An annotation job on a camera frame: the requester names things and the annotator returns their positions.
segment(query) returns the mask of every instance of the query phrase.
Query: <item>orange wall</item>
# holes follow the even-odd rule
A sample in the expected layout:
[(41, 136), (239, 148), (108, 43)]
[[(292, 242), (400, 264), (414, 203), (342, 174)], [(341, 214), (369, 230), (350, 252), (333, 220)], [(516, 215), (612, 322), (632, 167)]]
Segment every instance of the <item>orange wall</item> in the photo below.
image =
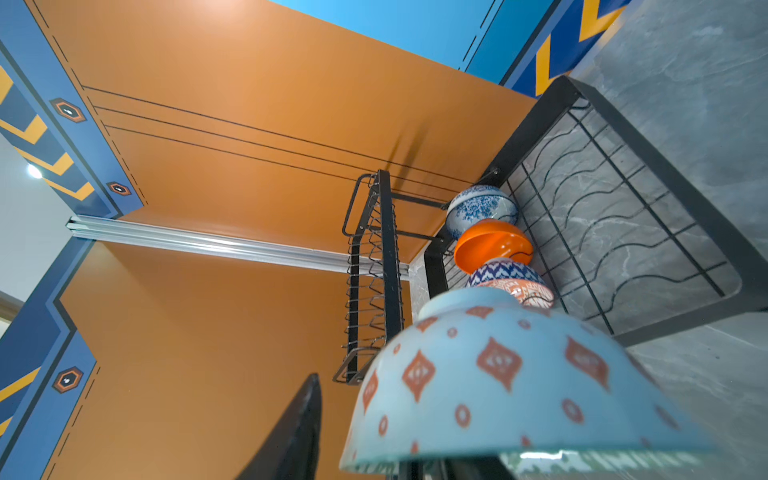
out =
[(353, 179), (450, 200), (534, 103), (267, 0), (29, 4), (147, 203), (125, 220), (346, 252)]
[(234, 478), (311, 372), (317, 478), (345, 478), (345, 275), (97, 243), (62, 301), (99, 373), (51, 480)]

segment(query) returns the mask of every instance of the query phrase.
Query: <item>black metal frame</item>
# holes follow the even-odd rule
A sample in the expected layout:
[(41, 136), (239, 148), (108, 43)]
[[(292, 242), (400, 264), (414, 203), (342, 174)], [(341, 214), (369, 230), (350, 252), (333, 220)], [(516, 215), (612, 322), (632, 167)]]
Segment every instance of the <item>black metal frame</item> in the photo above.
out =
[[(360, 188), (363, 184), (368, 187), (365, 206), (357, 228), (354, 232), (348, 232), (349, 218), (356, 201), (362, 198), (364, 192)], [(349, 238), (347, 344), (344, 345), (347, 354), (333, 377), (335, 382), (359, 385), (377, 352), (403, 328), (398, 236), (435, 239), (429, 235), (397, 230), (394, 200), (434, 208), (445, 206), (440, 202), (392, 192), (389, 172), (385, 170), (364, 174), (357, 179), (342, 225), (342, 233)], [(363, 298), (360, 296), (361, 292), (366, 292), (369, 296)], [(365, 316), (369, 322), (361, 323), (361, 316)], [(376, 330), (378, 332), (373, 338), (363, 339), (361, 329), (366, 329), (369, 333)], [(358, 362), (360, 356), (368, 356), (362, 366)]]
[[(630, 177), (637, 172), (633, 172), (629, 175), (623, 174), (611, 160), (611, 156), (603, 151), (600, 145), (594, 141), (594, 135), (591, 134), (581, 121), (574, 116), (573, 118), (576, 121), (576, 125), (585, 132), (590, 138), (590, 141), (596, 145), (601, 155), (605, 158), (605, 161), (614, 168), (621, 179), (620, 185), (629, 187), (635, 197), (637, 197), (643, 204), (642, 211), (650, 213), (650, 215), (659, 223), (661, 229), (664, 230), (667, 238), (663, 241), (671, 240), (675, 243), (682, 254), (686, 256), (690, 263), (695, 267), (697, 271), (696, 275), (704, 278), (710, 284), (713, 291), (721, 298), (721, 300), (710, 305), (702, 306), (695, 310), (672, 316), (668, 319), (662, 319), (658, 322), (625, 333), (616, 334), (614, 338), (624, 346), (631, 346), (668, 336), (673, 333), (682, 332), (696, 326), (705, 325), (728, 316), (737, 315), (738, 313), (764, 310), (768, 308), (768, 262), (766, 262), (744, 235), (742, 235), (742, 233), (735, 228), (723, 214), (721, 214), (679, 171), (677, 171), (677, 169), (673, 167), (610, 102), (600, 95), (597, 90), (586, 84), (568, 77), (560, 77), (555, 80), (545, 94), (538, 100), (515, 133), (509, 138), (505, 146), (499, 151), (498, 155), (488, 166), (482, 179), (478, 183), (493, 185), (495, 187), (504, 187), (504, 185), (507, 184), (510, 190), (514, 190), (511, 185), (508, 184), (508, 179), (518, 168), (522, 169), (526, 179), (530, 180), (529, 172), (525, 170), (525, 165), (522, 164), (523, 160), (564, 115), (573, 116), (571, 109), (581, 108), (574, 106), (574, 104), (582, 98), (585, 99), (591, 108), (593, 108), (607, 122), (619, 137), (621, 137), (626, 146), (642, 160), (644, 165), (641, 168), (647, 168), (653, 173), (669, 190), (668, 193), (671, 193), (677, 200), (679, 200), (687, 210), (688, 214), (693, 218), (694, 225), (701, 227), (704, 233), (710, 237), (718, 248), (720, 248), (722, 254), (727, 259), (727, 262), (735, 269), (742, 282), (738, 292), (732, 296), (726, 296), (725, 292), (708, 274), (708, 270), (712, 270), (721, 264), (706, 269), (703, 268), (677, 239), (677, 235), (691, 226), (677, 232), (670, 231), (651, 207), (653, 201), (646, 201), (634, 189), (632, 183), (629, 181)], [(570, 259), (573, 259), (573, 252), (571, 252), (568, 243), (565, 241), (565, 238), (563, 238), (561, 231), (557, 228), (557, 224), (551, 217), (551, 214), (549, 213), (546, 204), (541, 199), (540, 193), (536, 190), (533, 181), (531, 181), (531, 186), (534, 188), (535, 196), (542, 202), (546, 214), (549, 215), (549, 220), (555, 225), (555, 229), (557, 230), (557, 235), (550, 240), (559, 237), (560, 240), (562, 240), (565, 249), (568, 251)], [(528, 224), (525, 216), (521, 215), (521, 217), (525, 224), (525, 229), (527, 230), (531, 225)], [(447, 229), (443, 227), (436, 235), (435, 240), (429, 244), (425, 251), (425, 271), (430, 296), (438, 295), (449, 289), (449, 282), (445, 276), (445, 264), (443, 263), (443, 259), (451, 244), (452, 239), (448, 234)], [(539, 247), (539, 245), (535, 244), (535, 249), (537, 251), (539, 251)], [(590, 284), (594, 281), (594, 278), (588, 280), (578, 262), (574, 261), (574, 264), (578, 268), (578, 272), (584, 281), (584, 284), (581, 286), (585, 286), (588, 289), (598, 307), (598, 316), (603, 317), (608, 332), (613, 333), (611, 325), (605, 317), (606, 312), (601, 307), (594, 292), (591, 291)], [(556, 268), (556, 266), (550, 268), (545, 264), (545, 268), (547, 270), (545, 275), (549, 275), (551, 278), (551, 271)], [(614, 292), (613, 300), (615, 300), (615, 294), (619, 289)], [(561, 292), (556, 291), (555, 293), (557, 297), (561, 297)]]

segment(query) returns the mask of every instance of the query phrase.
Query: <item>wire grid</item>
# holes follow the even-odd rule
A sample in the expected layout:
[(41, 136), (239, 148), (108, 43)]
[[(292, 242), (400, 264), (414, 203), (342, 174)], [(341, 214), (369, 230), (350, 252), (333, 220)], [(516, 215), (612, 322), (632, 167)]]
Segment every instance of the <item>wire grid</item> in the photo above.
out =
[[(347, 314), (345, 316), (346, 328), (344, 333), (349, 335), (350, 329), (357, 329), (357, 340), (347, 342), (341, 345), (344, 349), (364, 348), (358, 352), (357, 366), (358, 370), (363, 370), (378, 350), (386, 344), (386, 315), (385, 315), (385, 289), (384, 289), (384, 261), (382, 245), (382, 209), (381, 195), (379, 193), (379, 176), (371, 177), (368, 183), (369, 198), (373, 199), (375, 204), (371, 209), (371, 216), (366, 227), (366, 231), (358, 242), (355, 237), (349, 237), (349, 248), (347, 253), (349, 258), (347, 263)], [(396, 225), (395, 206), (392, 205), (392, 225)], [(353, 247), (358, 246), (359, 252), (359, 273), (353, 273)], [(397, 247), (397, 233), (395, 234), (395, 255), (399, 265), (399, 248)], [(358, 279), (358, 286), (353, 286), (353, 278)], [(400, 281), (400, 271), (397, 269), (397, 303), (399, 304), (400, 329), (403, 328), (402, 311), (402, 283)], [(358, 293), (357, 310), (351, 310), (351, 298), (353, 290)], [(349, 324), (350, 316), (357, 313), (357, 325)]]
[[(506, 180), (555, 309), (623, 333), (735, 293), (715, 243), (580, 99)], [(467, 275), (445, 255), (449, 289)]]

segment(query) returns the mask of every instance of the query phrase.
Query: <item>wire rack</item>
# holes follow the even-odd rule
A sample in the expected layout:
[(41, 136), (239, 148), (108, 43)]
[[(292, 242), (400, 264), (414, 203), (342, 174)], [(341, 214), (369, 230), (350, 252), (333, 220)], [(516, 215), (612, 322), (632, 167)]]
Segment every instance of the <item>wire rack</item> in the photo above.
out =
[[(357, 228), (347, 232), (353, 208), (362, 199), (365, 203)], [(334, 382), (360, 385), (376, 354), (403, 328), (401, 275), (407, 272), (407, 265), (401, 266), (399, 262), (398, 236), (435, 239), (397, 230), (392, 202), (395, 199), (443, 207), (443, 203), (393, 193), (387, 171), (358, 178), (342, 227), (349, 238), (344, 330), (347, 343), (342, 345), (346, 357), (333, 377)]]
[[(768, 306), (768, 263), (587, 85), (558, 79), (486, 172), (518, 205), (555, 309), (624, 345)], [(430, 296), (468, 277), (438, 238)]]

